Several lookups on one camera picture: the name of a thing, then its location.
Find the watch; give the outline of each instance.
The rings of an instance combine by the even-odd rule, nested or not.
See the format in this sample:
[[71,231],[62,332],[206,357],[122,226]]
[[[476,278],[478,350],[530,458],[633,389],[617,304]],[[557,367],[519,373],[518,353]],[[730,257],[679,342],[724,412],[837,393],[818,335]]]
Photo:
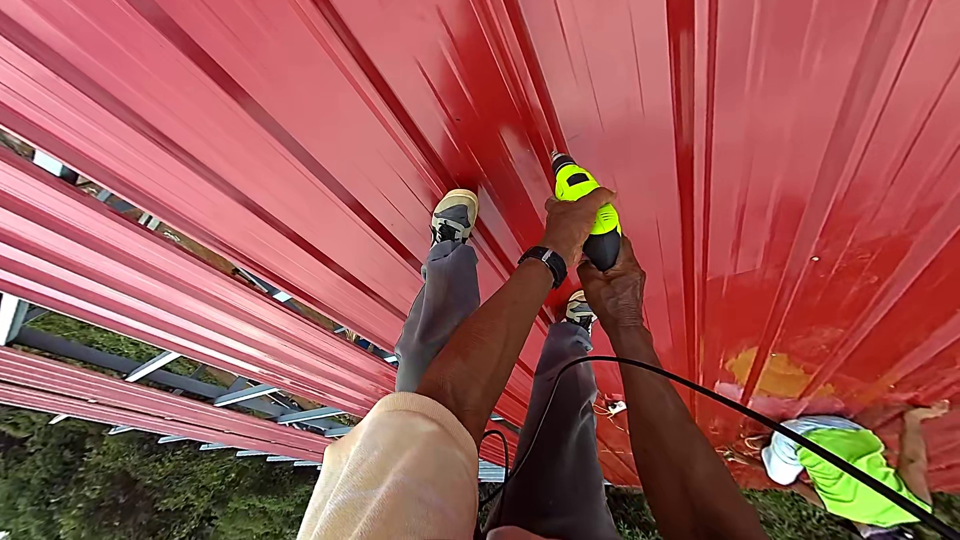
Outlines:
[[542,261],[543,264],[546,264],[546,267],[550,269],[550,273],[553,274],[553,288],[559,287],[566,279],[566,262],[564,258],[560,257],[560,254],[550,248],[534,246],[520,256],[520,260],[518,260],[516,264],[520,265],[528,258],[535,258]]

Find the beige shirt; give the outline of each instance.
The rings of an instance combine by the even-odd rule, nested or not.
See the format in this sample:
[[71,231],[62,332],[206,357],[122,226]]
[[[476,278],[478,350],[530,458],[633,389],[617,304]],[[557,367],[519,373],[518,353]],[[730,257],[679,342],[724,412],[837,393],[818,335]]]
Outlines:
[[[298,540],[471,538],[477,450],[443,405],[409,392],[381,399],[326,447]],[[490,539],[539,538],[500,528]]]

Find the drill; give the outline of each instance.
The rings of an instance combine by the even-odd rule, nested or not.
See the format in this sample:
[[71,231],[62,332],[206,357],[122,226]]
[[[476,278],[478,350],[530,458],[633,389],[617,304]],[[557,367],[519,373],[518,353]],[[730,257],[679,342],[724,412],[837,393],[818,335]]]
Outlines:
[[[556,195],[561,201],[576,201],[600,186],[587,170],[567,154],[554,151],[550,156],[557,177]],[[601,272],[609,270],[620,254],[620,216],[607,203],[597,210],[590,236],[584,242],[584,254]]]

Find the shoe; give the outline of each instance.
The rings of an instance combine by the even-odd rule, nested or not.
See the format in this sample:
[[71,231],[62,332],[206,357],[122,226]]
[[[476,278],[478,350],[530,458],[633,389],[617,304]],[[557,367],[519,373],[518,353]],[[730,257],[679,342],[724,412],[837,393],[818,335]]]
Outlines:
[[477,196],[469,189],[452,189],[433,209],[430,231],[433,247],[446,240],[467,243],[477,220]]
[[593,314],[593,309],[587,304],[587,295],[584,291],[578,290],[570,295],[570,300],[566,302],[565,321],[571,322],[593,335],[593,323],[597,316]]

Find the person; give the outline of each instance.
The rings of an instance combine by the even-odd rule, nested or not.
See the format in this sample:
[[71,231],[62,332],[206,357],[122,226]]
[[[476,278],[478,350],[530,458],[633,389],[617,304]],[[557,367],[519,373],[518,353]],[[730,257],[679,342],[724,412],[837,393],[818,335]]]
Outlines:
[[[926,444],[921,422],[943,416],[948,410],[949,402],[941,401],[903,414],[896,469],[887,463],[879,437],[852,420],[829,415],[802,416],[781,425],[839,455],[930,511],[933,500],[926,483]],[[920,520],[810,450],[778,432],[769,438],[769,444],[761,443],[760,446],[763,446],[761,459],[733,451],[732,459],[765,470],[771,480],[789,486],[811,504],[851,520],[864,538],[913,538],[910,529],[904,525]],[[812,488],[800,481],[803,471],[813,483]]]
[[[477,198],[446,194],[433,213],[425,283],[396,344],[396,393],[326,448],[299,540],[473,536],[477,448],[493,406],[547,293],[562,281],[555,273],[578,262],[597,210],[613,198],[601,187],[576,202],[548,201],[543,238],[528,252],[537,256],[522,259],[480,305],[477,257],[466,243]],[[618,538],[597,457],[589,364],[564,372],[546,405],[560,369],[590,350],[597,318],[619,356],[660,363],[630,241],[623,238],[610,270],[584,262],[578,273],[584,291],[549,327],[516,449],[515,463],[526,455],[525,463],[490,511],[488,539]],[[663,537],[766,538],[672,384],[629,365],[620,373],[636,470]]]

